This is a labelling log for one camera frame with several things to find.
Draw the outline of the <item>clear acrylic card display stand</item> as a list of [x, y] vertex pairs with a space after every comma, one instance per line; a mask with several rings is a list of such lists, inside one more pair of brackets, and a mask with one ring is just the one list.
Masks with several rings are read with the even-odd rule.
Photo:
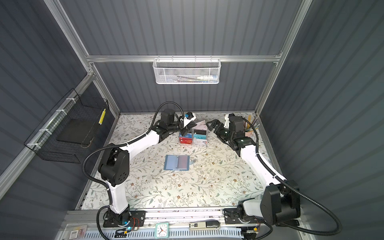
[[201, 147], [208, 146], [208, 128], [207, 126], [196, 126], [189, 130], [183, 136], [179, 135], [179, 143], [182, 145], [195, 145]]

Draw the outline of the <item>blue leather card holder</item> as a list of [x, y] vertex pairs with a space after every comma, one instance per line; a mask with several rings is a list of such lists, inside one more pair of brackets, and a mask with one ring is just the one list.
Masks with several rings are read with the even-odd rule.
[[188, 171], [195, 161], [187, 155], [166, 155], [164, 170], [165, 171]]

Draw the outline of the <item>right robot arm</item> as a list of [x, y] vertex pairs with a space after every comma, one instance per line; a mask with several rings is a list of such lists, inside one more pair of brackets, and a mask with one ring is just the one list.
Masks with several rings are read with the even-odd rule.
[[238, 218], [247, 222], [251, 217], [261, 217], [269, 225], [280, 225], [301, 216], [299, 194], [284, 186], [285, 181], [266, 158], [259, 152], [259, 139], [246, 136], [245, 119], [234, 114], [226, 115], [225, 123], [219, 120], [207, 122], [207, 128], [218, 139], [230, 146], [252, 169], [262, 185], [262, 198], [241, 201], [237, 207]]

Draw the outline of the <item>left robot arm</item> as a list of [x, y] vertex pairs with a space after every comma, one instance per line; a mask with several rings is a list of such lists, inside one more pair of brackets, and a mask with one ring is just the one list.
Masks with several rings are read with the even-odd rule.
[[121, 146], [109, 144], [103, 150], [98, 172], [101, 175], [102, 183], [106, 185], [112, 213], [121, 215], [129, 210], [125, 181], [130, 172], [130, 160], [142, 151], [161, 143], [175, 132], [186, 134], [196, 126], [194, 123], [196, 118], [196, 114], [192, 112], [177, 116], [172, 109], [166, 109], [161, 112], [158, 121], [153, 119], [149, 130], [141, 136]]

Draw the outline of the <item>blue VIP card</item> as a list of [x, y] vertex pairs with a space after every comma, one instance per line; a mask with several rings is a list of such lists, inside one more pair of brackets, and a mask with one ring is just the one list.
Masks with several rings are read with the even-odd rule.
[[181, 141], [181, 142], [185, 142], [185, 141], [192, 141], [193, 140], [193, 136], [192, 135], [190, 135], [190, 134], [188, 134], [188, 135], [186, 135], [186, 136], [179, 136], [179, 140]]

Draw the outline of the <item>black card with gold lines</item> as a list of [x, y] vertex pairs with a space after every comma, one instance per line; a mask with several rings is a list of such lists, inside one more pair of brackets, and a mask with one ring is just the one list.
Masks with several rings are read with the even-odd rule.
[[195, 129], [194, 130], [194, 134], [195, 135], [206, 135], [207, 131], [206, 130], [197, 130], [197, 129]]

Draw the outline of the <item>teal VIP card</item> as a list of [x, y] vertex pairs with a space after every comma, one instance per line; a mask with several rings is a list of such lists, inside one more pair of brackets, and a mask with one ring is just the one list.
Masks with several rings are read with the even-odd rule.
[[194, 139], [206, 140], [207, 136], [206, 135], [200, 135], [200, 134], [194, 134]]

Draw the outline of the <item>red VIP card in stand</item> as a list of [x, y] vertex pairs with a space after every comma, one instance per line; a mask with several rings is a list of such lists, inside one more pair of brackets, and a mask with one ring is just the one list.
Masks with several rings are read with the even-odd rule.
[[193, 139], [180, 139], [180, 144], [192, 145], [193, 144]]

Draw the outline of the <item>markers in mesh basket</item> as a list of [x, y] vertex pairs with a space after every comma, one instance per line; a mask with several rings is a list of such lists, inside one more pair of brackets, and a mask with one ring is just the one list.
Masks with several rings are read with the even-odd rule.
[[192, 82], [192, 83], [218, 83], [218, 75], [203, 75], [203, 76], [181, 76], [177, 75], [173, 77], [174, 81], [177, 82]]

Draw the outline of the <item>grey black handheld device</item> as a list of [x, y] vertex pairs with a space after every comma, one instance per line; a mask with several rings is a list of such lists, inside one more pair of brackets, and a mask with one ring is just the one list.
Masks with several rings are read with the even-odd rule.
[[221, 224], [217, 220], [209, 220], [209, 221], [203, 221], [203, 222], [189, 223], [190, 231], [218, 230], [220, 228], [220, 226], [221, 226]]

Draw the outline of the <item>small white desk clock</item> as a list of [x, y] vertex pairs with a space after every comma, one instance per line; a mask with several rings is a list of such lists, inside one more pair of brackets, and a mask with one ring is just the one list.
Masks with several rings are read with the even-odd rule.
[[169, 223], [157, 223], [155, 226], [155, 238], [156, 239], [165, 239], [169, 238], [170, 229]]

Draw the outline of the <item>small label packet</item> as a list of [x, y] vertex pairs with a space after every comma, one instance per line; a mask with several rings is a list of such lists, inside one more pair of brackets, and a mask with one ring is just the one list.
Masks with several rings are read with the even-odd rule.
[[76, 226], [73, 229], [69, 231], [69, 240], [79, 240], [83, 239], [86, 235], [87, 232], [87, 225], [81, 225], [81, 226]]

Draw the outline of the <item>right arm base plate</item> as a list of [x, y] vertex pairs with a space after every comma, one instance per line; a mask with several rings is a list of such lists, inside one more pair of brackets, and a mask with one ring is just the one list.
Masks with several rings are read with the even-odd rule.
[[235, 224], [260, 224], [260, 220], [264, 218], [261, 216], [248, 216], [243, 210], [238, 210], [237, 208], [225, 208], [222, 210], [225, 223], [227, 225]]

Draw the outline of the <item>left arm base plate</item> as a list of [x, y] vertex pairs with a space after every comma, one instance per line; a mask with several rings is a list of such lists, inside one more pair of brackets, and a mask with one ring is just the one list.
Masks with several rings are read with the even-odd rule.
[[146, 211], [124, 211], [121, 214], [116, 214], [112, 210], [107, 210], [103, 216], [104, 228], [117, 227], [142, 227], [146, 218]]

